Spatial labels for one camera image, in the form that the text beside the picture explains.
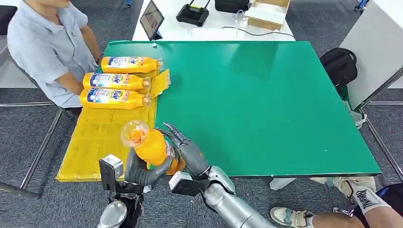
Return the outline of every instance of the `yellow bottle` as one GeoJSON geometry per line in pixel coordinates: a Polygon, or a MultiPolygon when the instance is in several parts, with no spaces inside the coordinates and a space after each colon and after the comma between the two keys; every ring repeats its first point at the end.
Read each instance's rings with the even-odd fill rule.
{"type": "MultiPolygon", "coordinates": [[[[164,139],[161,132],[156,129],[149,129],[140,120],[126,123],[122,129],[121,138],[124,145],[133,147],[139,158],[153,166],[161,165],[168,155],[175,155],[175,150],[164,139]]],[[[175,158],[167,174],[174,175],[178,169],[178,158],[175,158]]]]}
{"type": "Polygon", "coordinates": [[[84,88],[100,87],[109,89],[141,90],[150,89],[149,77],[128,74],[88,73],[83,79],[84,88]]]}
{"type": "Polygon", "coordinates": [[[158,68],[158,60],[149,57],[104,57],[101,62],[104,73],[150,73],[158,68]]]}
{"type": "Polygon", "coordinates": [[[141,95],[130,90],[85,88],[80,101],[88,108],[135,109],[148,106],[152,100],[149,94],[141,95]]]}

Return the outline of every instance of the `shoe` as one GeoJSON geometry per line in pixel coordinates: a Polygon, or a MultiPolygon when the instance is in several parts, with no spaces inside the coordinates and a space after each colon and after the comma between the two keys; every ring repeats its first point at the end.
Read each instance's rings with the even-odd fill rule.
{"type": "Polygon", "coordinates": [[[327,184],[329,186],[335,186],[339,189],[347,198],[350,198],[353,194],[353,190],[347,181],[354,183],[357,186],[366,186],[372,191],[376,192],[375,180],[373,177],[313,177],[310,178],[312,181],[327,184]]]}
{"type": "Polygon", "coordinates": [[[294,211],[283,207],[274,207],[270,210],[270,216],[275,222],[294,228],[306,228],[307,221],[305,218],[312,217],[313,215],[306,210],[294,211]]]}

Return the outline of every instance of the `cardboard box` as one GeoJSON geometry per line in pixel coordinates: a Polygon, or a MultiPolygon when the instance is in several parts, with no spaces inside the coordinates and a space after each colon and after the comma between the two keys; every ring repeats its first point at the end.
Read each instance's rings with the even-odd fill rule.
{"type": "Polygon", "coordinates": [[[286,19],[290,0],[255,0],[245,12],[248,25],[269,30],[280,30],[286,19]]]}

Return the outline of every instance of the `robotic arm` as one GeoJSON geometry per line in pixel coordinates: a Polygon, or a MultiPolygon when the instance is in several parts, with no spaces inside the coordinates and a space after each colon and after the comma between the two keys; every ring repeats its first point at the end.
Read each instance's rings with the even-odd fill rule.
{"type": "MultiPolygon", "coordinates": [[[[175,126],[159,129],[168,137],[186,162],[185,172],[178,171],[169,181],[172,193],[202,195],[206,206],[216,212],[230,228],[276,228],[254,208],[236,196],[235,186],[218,166],[210,166],[203,153],[175,126]]],[[[126,161],[125,182],[116,179],[123,173],[123,163],[113,155],[100,160],[102,183],[111,192],[109,205],[101,216],[99,228],[134,228],[143,212],[143,186],[155,183],[169,168],[172,157],[149,171],[133,149],[126,161]]]]}
{"type": "Polygon", "coordinates": [[[203,153],[175,126],[161,130],[175,144],[186,162],[185,172],[177,172],[169,181],[173,193],[195,196],[201,193],[207,207],[215,211],[231,228],[275,228],[254,208],[236,196],[235,186],[218,166],[209,166],[203,153]]]}

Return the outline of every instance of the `bottle cap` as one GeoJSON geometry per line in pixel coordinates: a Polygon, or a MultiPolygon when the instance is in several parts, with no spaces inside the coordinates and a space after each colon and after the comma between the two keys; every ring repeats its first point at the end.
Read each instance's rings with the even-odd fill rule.
{"type": "Polygon", "coordinates": [[[146,106],[146,107],[150,106],[152,101],[153,101],[153,100],[152,100],[150,94],[145,94],[145,95],[143,95],[143,105],[144,105],[144,106],[146,106]]]}
{"type": "Polygon", "coordinates": [[[147,124],[141,120],[127,122],[120,133],[122,143],[128,147],[136,147],[140,145],[144,141],[148,129],[147,124]]]}
{"type": "Polygon", "coordinates": [[[151,79],[150,79],[150,77],[145,77],[143,79],[143,88],[144,89],[150,89],[151,88],[151,79]]]}

